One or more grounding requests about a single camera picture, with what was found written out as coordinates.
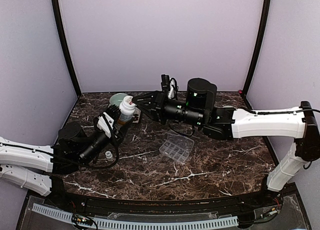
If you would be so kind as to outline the white pill bottle orange label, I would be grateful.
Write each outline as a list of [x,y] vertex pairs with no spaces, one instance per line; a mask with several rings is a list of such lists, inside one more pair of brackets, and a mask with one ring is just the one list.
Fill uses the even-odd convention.
[[132,119],[136,111],[136,104],[133,103],[133,96],[125,96],[119,105],[119,109],[121,114],[117,120],[117,124],[123,126]]

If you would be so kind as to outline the small white bottle cap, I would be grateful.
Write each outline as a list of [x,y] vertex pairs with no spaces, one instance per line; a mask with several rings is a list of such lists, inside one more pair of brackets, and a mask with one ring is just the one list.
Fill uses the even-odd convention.
[[108,162],[112,162],[114,160],[114,157],[113,157],[113,154],[111,151],[106,151],[105,152],[105,159],[108,161]]

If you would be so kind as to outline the clear plastic pill organizer box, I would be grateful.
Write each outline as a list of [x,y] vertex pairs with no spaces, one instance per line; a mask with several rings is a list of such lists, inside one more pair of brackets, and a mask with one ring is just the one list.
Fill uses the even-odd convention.
[[173,130],[167,132],[165,142],[159,148],[159,152],[164,156],[184,165],[188,160],[195,142]]

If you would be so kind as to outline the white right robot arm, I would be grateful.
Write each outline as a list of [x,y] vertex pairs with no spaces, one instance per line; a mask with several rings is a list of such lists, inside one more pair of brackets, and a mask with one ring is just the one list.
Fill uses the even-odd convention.
[[291,137],[285,157],[266,178],[255,203],[266,207],[306,164],[320,158],[320,131],[308,101],[278,110],[251,110],[245,107],[216,107],[217,86],[203,78],[187,83],[185,102],[176,99],[176,89],[168,75],[161,76],[161,90],[135,96],[132,102],[150,119],[161,124],[168,120],[197,127],[215,140],[246,137]]

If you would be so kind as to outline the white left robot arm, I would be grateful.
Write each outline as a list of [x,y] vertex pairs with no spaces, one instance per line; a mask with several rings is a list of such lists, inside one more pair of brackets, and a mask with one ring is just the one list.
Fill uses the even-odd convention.
[[[94,132],[88,136],[81,125],[72,121],[58,131],[54,145],[29,145],[0,139],[0,176],[11,183],[50,196],[60,208],[67,208],[70,196],[64,191],[64,183],[58,175],[68,175],[80,168],[107,170],[119,160],[119,145],[131,126],[131,122],[116,128],[121,110],[116,105],[109,106],[93,120]],[[108,145],[114,147],[115,155],[106,166],[90,163]]]

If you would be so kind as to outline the floral square coaster tile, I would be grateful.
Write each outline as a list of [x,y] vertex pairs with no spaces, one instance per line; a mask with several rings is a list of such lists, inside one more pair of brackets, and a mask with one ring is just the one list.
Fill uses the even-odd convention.
[[133,124],[138,124],[141,120],[141,115],[142,115],[142,112],[140,109],[138,109],[137,107],[135,108],[135,111],[132,115],[132,123]]

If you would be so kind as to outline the left celadon green bowl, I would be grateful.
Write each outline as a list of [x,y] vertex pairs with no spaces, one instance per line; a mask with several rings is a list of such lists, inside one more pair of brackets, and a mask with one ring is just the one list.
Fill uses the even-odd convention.
[[112,95],[109,99],[109,105],[108,106],[112,106],[115,105],[117,107],[120,106],[121,102],[123,101],[123,99],[128,96],[128,94],[126,93],[116,93],[114,95]]

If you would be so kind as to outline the black left frame post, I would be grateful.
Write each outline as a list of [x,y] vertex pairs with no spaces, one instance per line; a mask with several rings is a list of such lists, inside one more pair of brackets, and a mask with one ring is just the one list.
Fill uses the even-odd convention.
[[67,37],[64,29],[60,2],[59,0],[51,0],[51,5],[52,5],[55,25],[56,25],[56,29],[57,29],[57,33],[60,41],[60,46],[61,46],[63,57],[66,63],[68,74],[69,74],[73,89],[75,91],[75,94],[77,98],[79,98],[82,95],[82,91],[76,76],[76,71],[72,62],[71,53],[67,43]]

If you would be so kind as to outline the black frame post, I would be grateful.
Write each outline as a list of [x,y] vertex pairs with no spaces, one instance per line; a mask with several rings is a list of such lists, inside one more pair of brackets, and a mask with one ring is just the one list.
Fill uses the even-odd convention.
[[57,29],[57,33],[60,41],[60,46],[61,46],[63,57],[66,63],[68,74],[69,74],[73,89],[75,91],[75,94],[77,98],[79,98],[82,95],[82,91],[76,76],[76,71],[72,62],[71,53],[67,43],[67,37],[64,29],[60,2],[59,0],[51,0],[51,5],[52,5],[55,25],[56,25],[56,29]]
[[263,5],[262,5],[262,10],[261,10],[261,16],[260,16],[260,22],[259,22],[259,27],[257,31],[257,36],[256,36],[256,41],[252,53],[252,58],[250,61],[250,65],[248,68],[247,76],[244,82],[244,86],[242,88],[242,97],[246,98],[250,87],[251,83],[253,81],[253,77],[255,74],[255,70],[258,64],[261,48],[263,45],[263,40],[265,36],[265,30],[267,27],[267,21],[268,21],[268,16],[269,16],[269,10],[270,10],[270,5],[271,5],[271,0],[263,0]]

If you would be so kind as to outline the black right frame post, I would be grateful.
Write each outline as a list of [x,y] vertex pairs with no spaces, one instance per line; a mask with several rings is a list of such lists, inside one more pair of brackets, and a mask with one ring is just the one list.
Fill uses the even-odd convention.
[[267,27],[267,21],[268,21],[268,16],[269,16],[269,10],[270,10],[270,5],[271,5],[271,0],[263,0],[263,5],[262,5],[262,10],[261,10],[261,16],[260,16],[260,22],[259,22],[259,27],[257,31],[257,36],[256,36],[256,41],[252,53],[252,58],[250,61],[250,65],[248,68],[247,76],[244,82],[244,86],[242,88],[242,97],[246,98],[250,87],[251,83],[253,81],[253,77],[255,74],[255,70],[258,64],[261,48],[263,45],[263,40],[265,36],[265,30]]

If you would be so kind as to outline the black front table rail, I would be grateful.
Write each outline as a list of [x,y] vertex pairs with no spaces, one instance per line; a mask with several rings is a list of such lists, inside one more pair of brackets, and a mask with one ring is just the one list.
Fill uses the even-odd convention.
[[254,201],[257,201],[259,196],[260,192],[257,191],[236,196],[198,200],[138,201],[108,199],[67,192],[65,194],[66,203],[62,203],[61,200],[46,200],[45,197],[29,190],[26,198],[40,198],[45,204],[65,211],[73,210],[71,203],[73,202],[77,213],[87,214],[89,216],[103,216],[108,213],[165,215],[218,212],[219,214],[242,214],[252,212],[258,208],[254,205]]

